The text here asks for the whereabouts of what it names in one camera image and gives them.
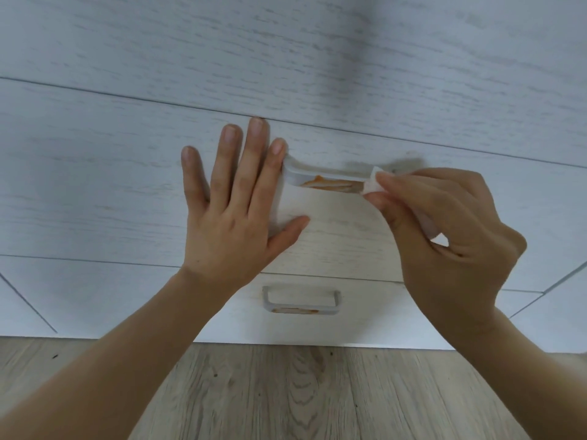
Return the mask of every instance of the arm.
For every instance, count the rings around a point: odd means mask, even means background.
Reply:
[[[210,200],[198,152],[182,152],[188,205],[183,266],[141,309],[97,341],[0,420],[0,438],[126,439],[153,394],[202,327],[228,299],[293,244],[308,218],[269,237],[269,211],[285,143],[252,119],[236,173],[242,131],[224,127]]]
[[[526,242],[500,221],[482,177],[435,168],[398,177],[381,173],[378,182],[386,192],[366,198],[389,223],[406,287],[420,310],[532,439],[587,438],[587,383],[495,308]],[[449,247],[430,242],[411,210],[428,215]]]

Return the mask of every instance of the gray wood floor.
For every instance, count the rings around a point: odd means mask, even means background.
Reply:
[[[0,414],[91,344],[0,338]],[[454,352],[219,344],[190,347],[132,438],[528,439]]]

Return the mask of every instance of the person's left hand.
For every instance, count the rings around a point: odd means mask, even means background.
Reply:
[[[252,118],[238,162],[242,130],[237,125],[224,126],[209,199],[198,151],[185,147],[181,152],[188,219],[186,257],[180,271],[224,302],[295,243],[310,221],[300,216],[269,237],[269,212],[286,143],[277,138],[267,150],[268,138],[267,122]]]

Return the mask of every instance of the worn handle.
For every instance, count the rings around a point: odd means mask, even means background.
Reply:
[[[269,301],[269,286],[263,287],[263,307],[272,313],[297,313],[301,315],[336,315],[341,309],[341,292],[334,290],[333,306],[306,304],[281,304]]]

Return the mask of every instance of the white wipe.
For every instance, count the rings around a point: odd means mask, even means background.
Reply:
[[[379,185],[377,179],[375,178],[375,175],[380,171],[385,170],[379,167],[373,167],[373,170],[371,171],[371,177],[364,182],[363,191],[361,192],[363,196],[369,193],[385,191],[385,188]],[[418,219],[420,227],[422,228],[422,231],[428,239],[434,239],[436,236],[440,234],[440,230],[438,229],[438,227],[436,227],[436,224],[432,222],[432,219],[430,219],[426,214],[423,214],[422,212],[419,212],[418,210],[414,209],[412,209],[412,212],[414,213],[416,219]]]

